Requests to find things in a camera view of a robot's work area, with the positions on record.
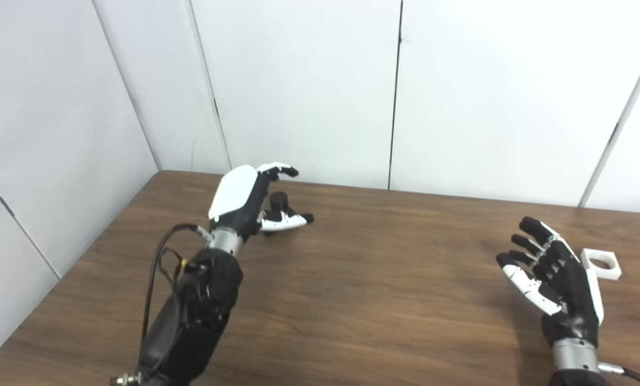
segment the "fingertip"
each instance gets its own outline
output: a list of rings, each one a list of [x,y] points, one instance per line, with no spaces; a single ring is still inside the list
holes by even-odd
[[[496,255],[496,262],[498,262],[498,265],[501,268],[507,265],[518,265],[518,263],[513,260],[513,257],[511,257],[506,252],[502,252],[501,254]]]

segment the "robot finger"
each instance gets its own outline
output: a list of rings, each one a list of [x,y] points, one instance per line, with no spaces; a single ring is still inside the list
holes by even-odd
[[[544,252],[543,248],[541,248],[538,244],[536,244],[536,242],[528,239],[523,235],[519,235],[519,234],[512,235],[511,242],[513,242],[513,244],[519,247],[523,247],[524,249],[527,249],[530,252],[530,254],[534,255],[535,257],[540,257],[541,255],[543,255],[543,252]]]
[[[265,174],[271,181],[279,179],[279,173],[286,174],[290,177],[298,176],[298,171],[291,165],[283,164],[281,162],[273,162],[271,164],[263,164],[258,169],[259,173]]]
[[[526,234],[531,235],[540,245],[545,245],[551,237],[558,236],[558,234],[548,227],[548,225],[536,220],[535,218],[525,217],[520,222],[520,229]]]
[[[532,278],[531,274],[522,269],[509,254],[499,254],[496,256],[496,262],[516,288],[544,313],[553,315],[562,310],[558,302],[558,293],[545,283]]]
[[[526,252],[511,250],[508,252],[508,254],[509,256],[513,257],[515,261],[521,262],[530,268],[533,268],[533,266],[536,266],[536,264],[538,263],[538,261],[536,260],[536,257],[531,256]]]

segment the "black finger segment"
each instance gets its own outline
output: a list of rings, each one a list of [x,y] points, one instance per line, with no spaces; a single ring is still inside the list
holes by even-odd
[[[523,218],[523,221],[520,222],[520,229],[534,237],[541,245],[544,245],[548,241],[548,238],[553,235],[539,220],[531,217]]]
[[[530,254],[533,254],[534,256],[537,256],[541,252],[541,249],[538,246],[536,246],[534,242],[530,241],[530,239],[528,239],[523,235],[519,235],[519,234],[512,235],[511,242],[513,242],[513,244],[519,247],[523,247],[524,249],[527,249],[530,252]]]
[[[281,168],[281,169],[289,177],[295,177],[298,175],[298,171],[295,168]]]
[[[526,266],[530,266],[531,264],[536,262],[535,259],[533,259],[532,257],[527,256],[527,254],[525,252],[509,251],[508,254],[511,257],[513,257],[513,259],[515,259],[515,261],[519,261],[519,262],[525,264]]]
[[[513,257],[511,257],[506,252],[503,252],[502,254],[496,255],[496,262],[498,262],[498,265],[501,266],[501,268],[503,268],[503,267],[505,267],[507,265],[518,266],[518,263],[516,261],[514,261]]]

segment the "metal connector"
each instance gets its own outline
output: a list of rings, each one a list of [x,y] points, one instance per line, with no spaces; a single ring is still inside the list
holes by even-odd
[[[199,226],[196,228],[195,232],[206,241],[206,244],[210,244],[212,242],[212,235],[204,227]]]
[[[612,365],[606,362],[599,362],[599,371],[624,375],[624,369],[621,366]]]
[[[141,383],[143,383],[143,374],[140,372],[133,374],[126,373],[109,380],[110,386],[138,386]]]

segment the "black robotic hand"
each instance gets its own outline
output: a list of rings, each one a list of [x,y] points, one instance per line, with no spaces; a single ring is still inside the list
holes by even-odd
[[[596,276],[584,269],[570,246],[548,225],[525,217],[519,227],[536,242],[514,234],[511,241],[527,252],[512,250],[496,256],[496,261],[525,297],[545,313],[541,330],[553,349],[557,368],[550,385],[609,385],[599,374],[597,362],[602,305]]]
[[[546,341],[553,347],[557,340],[575,338],[598,347],[602,318],[598,284],[589,279],[580,259],[553,229],[531,217],[523,218],[519,227],[536,242],[514,234],[513,244],[528,252],[512,250],[496,256],[496,261],[525,296],[545,312],[541,330]],[[517,262],[528,266],[535,278]],[[596,305],[592,295],[596,295]]]

